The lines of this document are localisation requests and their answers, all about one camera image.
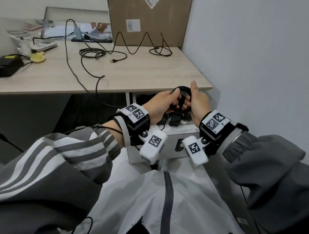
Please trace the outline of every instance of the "desk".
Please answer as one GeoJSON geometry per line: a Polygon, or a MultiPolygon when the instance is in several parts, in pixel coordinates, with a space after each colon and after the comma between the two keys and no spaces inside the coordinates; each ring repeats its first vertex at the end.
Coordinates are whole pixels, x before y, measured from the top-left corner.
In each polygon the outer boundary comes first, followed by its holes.
{"type": "MultiPolygon", "coordinates": [[[[20,69],[15,75],[0,78],[0,94],[41,94],[41,93],[85,93],[66,64],[64,41],[57,42],[58,47],[47,51],[46,61],[31,64],[20,69]]],[[[86,73],[81,65],[79,49],[85,48],[84,43],[67,42],[69,63],[80,82],[90,91],[95,92],[97,78],[86,73]]],[[[107,50],[112,44],[103,44],[107,50]]],[[[191,64],[186,56],[177,48],[172,47],[170,57],[155,56],[149,53],[150,47],[140,47],[135,55],[130,55],[126,47],[117,46],[115,50],[128,54],[128,58],[117,63],[110,59],[123,58],[123,54],[105,55],[99,60],[83,59],[86,69],[101,79],[98,92],[139,92],[172,90],[177,86],[188,86],[196,80],[201,90],[212,89],[210,83],[191,64]]]]}

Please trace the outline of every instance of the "screw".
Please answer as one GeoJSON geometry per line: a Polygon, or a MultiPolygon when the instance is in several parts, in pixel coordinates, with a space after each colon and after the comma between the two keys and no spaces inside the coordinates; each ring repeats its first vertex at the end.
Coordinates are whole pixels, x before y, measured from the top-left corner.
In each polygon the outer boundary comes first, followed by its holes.
{"type": "Polygon", "coordinates": [[[207,140],[206,140],[205,138],[203,138],[203,139],[201,140],[201,142],[202,142],[202,144],[207,144],[207,140]]]}
{"type": "Polygon", "coordinates": [[[148,136],[148,133],[147,133],[146,131],[143,131],[143,132],[142,132],[142,137],[145,138],[145,137],[147,137],[147,136],[148,136]]]}

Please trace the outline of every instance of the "sleeve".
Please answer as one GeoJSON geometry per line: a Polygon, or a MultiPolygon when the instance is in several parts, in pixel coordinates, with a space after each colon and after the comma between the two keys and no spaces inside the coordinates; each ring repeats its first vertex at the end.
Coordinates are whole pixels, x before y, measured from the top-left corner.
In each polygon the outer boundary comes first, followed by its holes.
{"type": "Polygon", "coordinates": [[[231,180],[250,189],[248,210],[267,233],[304,233],[309,221],[309,166],[305,152],[277,135],[248,132],[223,153],[231,180]]]}
{"type": "Polygon", "coordinates": [[[0,171],[0,233],[72,230],[96,203],[119,154],[105,128],[40,138],[0,171]]]}

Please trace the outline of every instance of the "brown box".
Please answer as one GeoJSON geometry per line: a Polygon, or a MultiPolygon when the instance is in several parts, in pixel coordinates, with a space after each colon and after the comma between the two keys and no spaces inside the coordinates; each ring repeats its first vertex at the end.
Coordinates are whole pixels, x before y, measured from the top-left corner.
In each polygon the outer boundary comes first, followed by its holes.
{"type": "MultiPolygon", "coordinates": [[[[162,46],[162,33],[168,46],[181,47],[192,0],[159,0],[153,9],[146,1],[157,0],[108,0],[114,41],[121,32],[128,46],[136,46],[148,32],[154,45],[162,46]]],[[[125,45],[121,35],[116,45],[125,45]]],[[[142,45],[152,46],[148,36],[142,45]]]]}

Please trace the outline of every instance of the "desk leg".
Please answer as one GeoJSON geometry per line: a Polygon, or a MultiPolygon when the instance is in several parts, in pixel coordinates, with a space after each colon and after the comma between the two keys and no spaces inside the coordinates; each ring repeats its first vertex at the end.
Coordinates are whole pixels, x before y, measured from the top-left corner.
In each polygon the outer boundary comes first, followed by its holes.
{"type": "Polygon", "coordinates": [[[133,98],[133,93],[125,93],[125,98],[126,98],[126,101],[127,101],[127,106],[136,102],[136,98],[135,97],[133,98]]]}

